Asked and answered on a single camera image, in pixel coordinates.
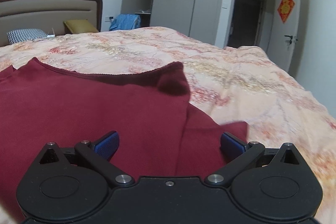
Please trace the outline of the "dark red knit garment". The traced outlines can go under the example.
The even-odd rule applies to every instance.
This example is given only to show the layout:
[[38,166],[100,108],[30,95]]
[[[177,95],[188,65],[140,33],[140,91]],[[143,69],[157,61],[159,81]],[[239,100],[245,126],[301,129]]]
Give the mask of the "dark red knit garment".
[[190,104],[180,62],[135,75],[67,71],[31,59],[1,71],[1,205],[16,222],[15,192],[49,141],[71,147],[118,132],[112,162],[133,177],[206,177],[226,161],[222,133],[247,138],[244,121],[219,125]]

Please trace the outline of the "blue clothes pile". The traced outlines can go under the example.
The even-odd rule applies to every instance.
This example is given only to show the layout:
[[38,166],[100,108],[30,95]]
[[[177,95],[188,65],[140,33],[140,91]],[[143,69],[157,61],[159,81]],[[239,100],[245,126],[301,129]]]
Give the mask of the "blue clothes pile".
[[137,14],[120,14],[111,21],[110,31],[140,28],[141,18]]

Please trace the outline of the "floral peach bed quilt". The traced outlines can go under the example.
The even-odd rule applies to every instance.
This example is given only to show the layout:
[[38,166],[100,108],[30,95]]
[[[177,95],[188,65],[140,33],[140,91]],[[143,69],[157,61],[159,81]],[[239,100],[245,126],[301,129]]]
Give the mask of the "floral peach bed quilt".
[[294,143],[323,190],[320,223],[335,223],[335,118],[260,47],[218,47],[165,27],[36,39],[1,48],[1,68],[33,57],[80,73],[130,74],[180,61],[191,103],[218,124],[246,121],[249,140]]

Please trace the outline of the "white room door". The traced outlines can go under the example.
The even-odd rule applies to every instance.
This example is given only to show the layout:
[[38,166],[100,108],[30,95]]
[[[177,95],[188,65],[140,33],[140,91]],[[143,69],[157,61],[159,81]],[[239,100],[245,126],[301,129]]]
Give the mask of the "white room door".
[[[277,11],[280,2],[281,0],[275,0],[272,30],[266,53],[279,68],[290,72],[300,59],[298,51],[303,42],[303,30],[307,24],[309,0],[294,0],[295,6],[285,23],[281,21]],[[295,36],[298,42],[288,45],[285,42],[285,35]]]

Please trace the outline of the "mustard yellow cushion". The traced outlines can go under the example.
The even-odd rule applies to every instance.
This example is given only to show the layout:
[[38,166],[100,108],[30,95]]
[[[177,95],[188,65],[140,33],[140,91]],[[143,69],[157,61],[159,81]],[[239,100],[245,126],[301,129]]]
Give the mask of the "mustard yellow cushion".
[[66,20],[63,22],[72,34],[98,33],[99,30],[87,19]]

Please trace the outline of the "black white checkered pillow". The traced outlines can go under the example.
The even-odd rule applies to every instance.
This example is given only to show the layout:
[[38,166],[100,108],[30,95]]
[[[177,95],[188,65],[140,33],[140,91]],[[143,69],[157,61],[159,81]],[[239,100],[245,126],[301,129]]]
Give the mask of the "black white checkered pillow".
[[9,44],[15,44],[27,40],[34,40],[46,37],[47,34],[44,31],[37,28],[24,28],[7,32],[7,38]]

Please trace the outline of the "brown padded headboard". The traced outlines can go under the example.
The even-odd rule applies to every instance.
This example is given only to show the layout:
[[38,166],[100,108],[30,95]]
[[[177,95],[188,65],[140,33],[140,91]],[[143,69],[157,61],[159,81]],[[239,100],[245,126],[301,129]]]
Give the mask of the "brown padded headboard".
[[9,45],[7,33],[17,29],[68,34],[67,20],[87,20],[101,30],[102,7],[102,0],[1,0],[1,46]]

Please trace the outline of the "red fu door decoration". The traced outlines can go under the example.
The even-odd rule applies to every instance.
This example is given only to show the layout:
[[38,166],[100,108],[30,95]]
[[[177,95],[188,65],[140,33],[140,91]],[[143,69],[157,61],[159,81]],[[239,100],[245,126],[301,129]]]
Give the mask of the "red fu door decoration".
[[294,6],[295,6],[294,0],[281,0],[277,11],[283,23],[287,21]]

